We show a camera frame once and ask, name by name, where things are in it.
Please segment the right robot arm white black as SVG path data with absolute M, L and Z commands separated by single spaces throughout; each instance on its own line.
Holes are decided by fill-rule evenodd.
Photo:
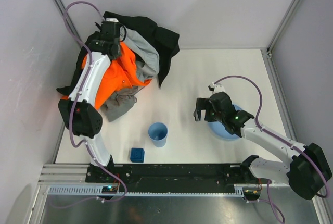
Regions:
M 193 113 L 195 121 L 201 120 L 202 111 L 205 121 L 222 124 L 229 134 L 259 145 L 279 159 L 272 161 L 250 155 L 241 163 L 242 170 L 258 179 L 287 184 L 306 200 L 320 196 L 322 188 L 326 190 L 324 197 L 330 196 L 327 182 L 332 178 L 332 172 L 317 144 L 305 145 L 274 132 L 259 123 L 254 115 L 237 110 L 225 92 L 197 98 Z

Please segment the orange cloth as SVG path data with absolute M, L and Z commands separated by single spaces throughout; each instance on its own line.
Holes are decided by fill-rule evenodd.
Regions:
M 125 43 L 121 43 L 120 47 L 121 56 L 112 61 L 100 82 L 95 98 L 96 110 L 101 108 L 113 92 L 134 86 L 147 86 L 151 81 L 150 79 L 145 79 L 143 82 L 139 80 L 135 53 Z

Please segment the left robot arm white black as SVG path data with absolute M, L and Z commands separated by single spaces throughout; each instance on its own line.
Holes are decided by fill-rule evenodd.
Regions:
M 107 69 L 121 56 L 120 29 L 116 18 L 101 23 L 100 36 L 84 45 L 88 53 L 78 82 L 58 103 L 73 147 L 85 145 L 95 166 L 105 167 L 111 158 L 100 133 L 103 118 L 96 109 L 96 96 Z

